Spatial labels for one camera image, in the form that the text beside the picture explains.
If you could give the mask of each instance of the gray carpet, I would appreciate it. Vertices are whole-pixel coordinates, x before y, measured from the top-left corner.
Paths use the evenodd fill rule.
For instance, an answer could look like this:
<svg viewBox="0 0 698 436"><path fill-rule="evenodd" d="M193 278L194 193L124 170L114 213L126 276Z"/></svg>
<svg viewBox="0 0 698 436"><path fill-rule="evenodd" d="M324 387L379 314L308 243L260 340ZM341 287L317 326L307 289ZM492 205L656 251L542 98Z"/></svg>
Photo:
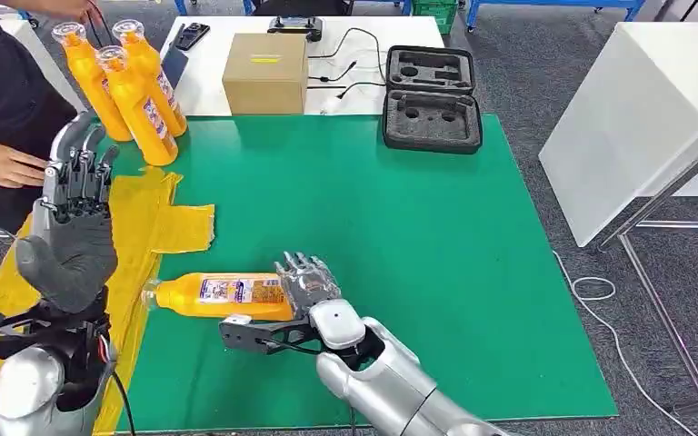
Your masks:
<svg viewBox="0 0 698 436"><path fill-rule="evenodd" d="M197 15L239 15L236 0L200 0L189 7ZM153 3L102 4L110 23L133 17L145 23L148 39L160 46L177 15L169 0ZM361 3L357 15L396 15L391 5ZM618 287L615 298L593 302L593 309L621 333L627 360L646 390L660 403L693 400L695 391L670 340L643 296L627 257L615 245L606 253L578 249L563 219L536 155L552 131L577 86L623 16L622 10L524 6L483 6L474 35L464 32L464 17L456 18L446 44L474 53L477 97L482 109L498 114L529 192L553 248L561 254L573 278L600 275ZM60 48L49 37L52 22L42 19L38 34L59 64ZM659 213L665 218L698 218L698 199L673 200ZM636 250L645 260L654 284L671 308L677 326L698 363L698 232L638 231ZM0 258L5 246L0 243ZM598 356L620 416L610 420L508 422L508 431L522 435L646 435L685 434L651 408L621 366L611 334L580 308L583 324ZM698 416L685 421L698 434ZM339 431L250 431L265 436L348 435Z"/></svg>

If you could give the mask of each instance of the orange bottle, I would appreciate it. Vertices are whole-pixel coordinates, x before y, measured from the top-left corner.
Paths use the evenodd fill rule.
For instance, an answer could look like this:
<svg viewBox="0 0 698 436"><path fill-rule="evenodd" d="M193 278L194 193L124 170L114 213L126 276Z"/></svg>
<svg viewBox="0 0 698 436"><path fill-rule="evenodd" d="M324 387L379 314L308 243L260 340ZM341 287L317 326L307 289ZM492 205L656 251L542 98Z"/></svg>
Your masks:
<svg viewBox="0 0 698 436"><path fill-rule="evenodd" d="M127 51L130 65L145 79L148 93L167 123L174 137L185 133L185 116L175 99L175 90L162 70L162 60L145 40L143 24L137 20L122 20L112 28L114 35Z"/></svg>
<svg viewBox="0 0 698 436"><path fill-rule="evenodd" d="M108 79L95 61L95 50L86 40L84 26L61 23L52 29L52 37L65 49L68 69L100 117L108 136L114 141L132 141L132 134L108 93Z"/></svg>
<svg viewBox="0 0 698 436"><path fill-rule="evenodd" d="M108 77L108 88L137 146L148 164L171 164L178 155L175 139L145 89L143 77L127 64L124 48L109 45L97 52L97 62Z"/></svg>
<svg viewBox="0 0 698 436"><path fill-rule="evenodd" d="M176 280L151 280L143 288L150 305L183 316L225 318L250 315L254 320L291 321L293 311L274 273L193 272Z"/></svg>

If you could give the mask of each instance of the green mat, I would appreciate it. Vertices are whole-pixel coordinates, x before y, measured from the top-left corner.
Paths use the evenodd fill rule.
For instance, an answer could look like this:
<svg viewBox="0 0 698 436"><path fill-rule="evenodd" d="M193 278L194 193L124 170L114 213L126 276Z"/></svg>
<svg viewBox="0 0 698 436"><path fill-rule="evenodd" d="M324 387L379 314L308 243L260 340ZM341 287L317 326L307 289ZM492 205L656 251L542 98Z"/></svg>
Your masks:
<svg viewBox="0 0 698 436"><path fill-rule="evenodd" d="M615 415L495 116L475 155L386 148L375 116L195 119L165 169L175 204L216 205L204 253L159 277L271 272L319 255L440 388L490 420ZM117 173L136 173L126 144ZM314 357L230 351L218 321L151 312L129 388L139 431L346 425ZM127 429L126 418L118 429Z"/></svg>

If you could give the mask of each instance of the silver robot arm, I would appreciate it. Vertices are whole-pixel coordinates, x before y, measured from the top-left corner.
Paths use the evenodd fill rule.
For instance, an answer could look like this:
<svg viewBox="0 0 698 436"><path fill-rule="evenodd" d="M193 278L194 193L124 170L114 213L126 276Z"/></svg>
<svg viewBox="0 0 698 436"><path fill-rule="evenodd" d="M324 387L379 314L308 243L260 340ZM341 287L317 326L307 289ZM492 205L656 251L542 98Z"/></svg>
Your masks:
<svg viewBox="0 0 698 436"><path fill-rule="evenodd" d="M361 319L341 298L322 261L301 253L284 258L286 266L275 268L296 321L251 324L249 316L226 318L220 330L227 347L271 354L319 340L320 380L383 436L509 436L440 392L416 355L380 322Z"/></svg>
<svg viewBox="0 0 698 436"><path fill-rule="evenodd" d="M309 315L331 351L368 340L380 342L378 357L360 371L349 368L334 352L321 352L317 374L333 395L362 413L382 435L507 436L440 392L408 347L374 318L361 320L346 300L320 302ZM342 332L354 332L354 337Z"/></svg>
<svg viewBox="0 0 698 436"><path fill-rule="evenodd" d="M108 194L116 148L81 113L58 133L31 233L15 243L20 274L41 294L0 313L0 436L91 435L116 353L105 282L117 260Z"/></svg>

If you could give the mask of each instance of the cardboard box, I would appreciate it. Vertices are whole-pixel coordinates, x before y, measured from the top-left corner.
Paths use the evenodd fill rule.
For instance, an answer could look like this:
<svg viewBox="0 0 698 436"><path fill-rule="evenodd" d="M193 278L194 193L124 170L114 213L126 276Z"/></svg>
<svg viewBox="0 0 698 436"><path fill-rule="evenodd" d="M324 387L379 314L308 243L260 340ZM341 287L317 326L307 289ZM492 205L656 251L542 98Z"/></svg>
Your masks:
<svg viewBox="0 0 698 436"><path fill-rule="evenodd" d="M303 114L307 77L303 35L234 35L224 71L232 114Z"/></svg>

